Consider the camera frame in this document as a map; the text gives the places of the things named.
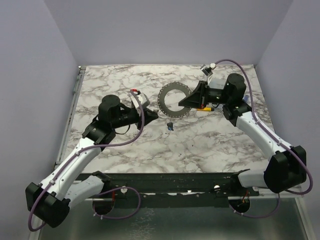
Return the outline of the perforated metal ring disc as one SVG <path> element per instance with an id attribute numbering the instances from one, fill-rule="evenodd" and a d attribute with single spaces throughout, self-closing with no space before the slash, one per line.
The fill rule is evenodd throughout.
<path id="1" fill-rule="evenodd" d="M 182 117 L 186 116 L 190 112 L 191 109 L 188 107 L 184 107 L 179 111 L 170 110 L 165 104 L 165 97 L 166 97 L 167 93 L 172 90 L 179 90 L 182 93 L 184 93 L 184 95 L 186 97 L 188 97 L 191 94 L 190 88 L 183 83 L 180 83 L 177 81 L 168 83 L 165 86 L 163 86 L 158 93 L 158 96 L 157 96 L 158 107 L 162 113 L 164 113 L 166 116 L 168 116 L 170 118 L 175 118 L 175 119 L 182 118 Z"/>

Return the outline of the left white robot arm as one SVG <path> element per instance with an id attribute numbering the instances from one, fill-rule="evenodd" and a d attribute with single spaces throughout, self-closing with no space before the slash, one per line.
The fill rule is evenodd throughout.
<path id="1" fill-rule="evenodd" d="M 117 128 L 136 125 L 141 135 L 144 126 L 158 119 L 158 114 L 148 109 L 150 101 L 144 93 L 132 89 L 130 100 L 131 106 L 127 107 L 116 95 L 104 96 L 98 106 L 98 114 L 85 128 L 70 155 L 40 183 L 32 182 L 27 186 L 25 195 L 30 231 L 41 229 L 40 226 L 33 228 L 33 216 L 55 228 L 79 203 L 95 195 L 103 198 L 110 193 L 108 176 L 100 171 L 80 183 L 74 184 L 74 181 L 105 148 L 117 146 L 111 143 L 117 135 Z"/>

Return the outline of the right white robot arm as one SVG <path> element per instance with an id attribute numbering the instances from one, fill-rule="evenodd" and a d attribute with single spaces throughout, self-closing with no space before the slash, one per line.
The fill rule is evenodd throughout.
<path id="1" fill-rule="evenodd" d="M 294 147 L 271 132 L 244 101 L 246 88 L 245 79 L 238 73 L 230 74 L 222 89 L 211 88 L 201 80 L 178 105 L 199 109 L 207 104 L 221 104 L 224 117 L 249 136 L 268 159 L 266 169 L 238 173 L 237 179 L 229 184 L 234 195 L 240 196 L 250 187 L 280 193 L 304 183 L 307 179 L 305 149 L 300 145 Z"/>

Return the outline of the keys with blue tag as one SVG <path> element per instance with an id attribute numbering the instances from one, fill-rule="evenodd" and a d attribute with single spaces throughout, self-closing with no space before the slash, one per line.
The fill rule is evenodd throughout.
<path id="1" fill-rule="evenodd" d="M 169 131 L 174 131 L 174 124 L 172 122 L 168 122 L 166 126 Z"/>

